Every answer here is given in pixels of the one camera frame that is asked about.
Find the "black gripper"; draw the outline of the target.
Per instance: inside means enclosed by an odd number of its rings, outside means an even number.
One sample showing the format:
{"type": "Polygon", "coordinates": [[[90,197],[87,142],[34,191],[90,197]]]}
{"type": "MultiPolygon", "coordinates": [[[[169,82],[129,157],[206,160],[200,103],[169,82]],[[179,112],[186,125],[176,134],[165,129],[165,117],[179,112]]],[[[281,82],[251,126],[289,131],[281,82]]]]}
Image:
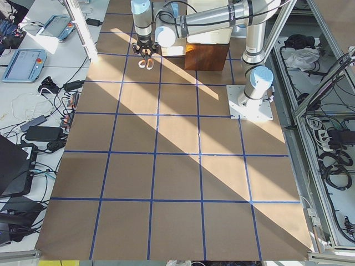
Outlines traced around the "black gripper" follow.
{"type": "Polygon", "coordinates": [[[131,47],[135,55],[141,55],[142,57],[152,57],[153,54],[159,52],[159,45],[152,42],[136,42],[131,47]]]}

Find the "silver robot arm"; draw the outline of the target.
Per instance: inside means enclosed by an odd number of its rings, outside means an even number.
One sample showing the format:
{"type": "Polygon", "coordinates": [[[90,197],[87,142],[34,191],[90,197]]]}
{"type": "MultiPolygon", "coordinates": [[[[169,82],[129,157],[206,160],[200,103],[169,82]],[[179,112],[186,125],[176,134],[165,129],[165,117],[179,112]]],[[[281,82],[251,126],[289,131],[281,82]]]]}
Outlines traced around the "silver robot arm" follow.
{"type": "Polygon", "coordinates": [[[241,1],[185,16],[175,16],[169,3],[161,7],[153,4],[155,39],[161,47],[168,47],[178,38],[243,25],[246,27],[246,46],[242,62],[245,76],[251,78],[252,72],[263,65],[266,58],[263,48],[266,21],[280,5],[280,1],[241,1]]]}
{"type": "Polygon", "coordinates": [[[136,32],[136,43],[132,45],[135,54],[149,59],[157,52],[157,44],[152,41],[153,7],[149,0],[130,1],[136,32]]]}

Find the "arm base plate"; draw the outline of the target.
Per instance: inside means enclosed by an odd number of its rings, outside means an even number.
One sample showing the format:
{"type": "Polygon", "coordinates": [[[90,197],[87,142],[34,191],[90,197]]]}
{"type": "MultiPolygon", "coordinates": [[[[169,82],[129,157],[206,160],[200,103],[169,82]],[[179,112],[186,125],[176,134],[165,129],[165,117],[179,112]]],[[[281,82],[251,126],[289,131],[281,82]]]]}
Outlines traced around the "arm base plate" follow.
{"type": "Polygon", "coordinates": [[[257,100],[245,97],[244,85],[227,85],[227,98],[231,119],[265,122],[273,120],[270,100],[267,92],[257,100]]]}

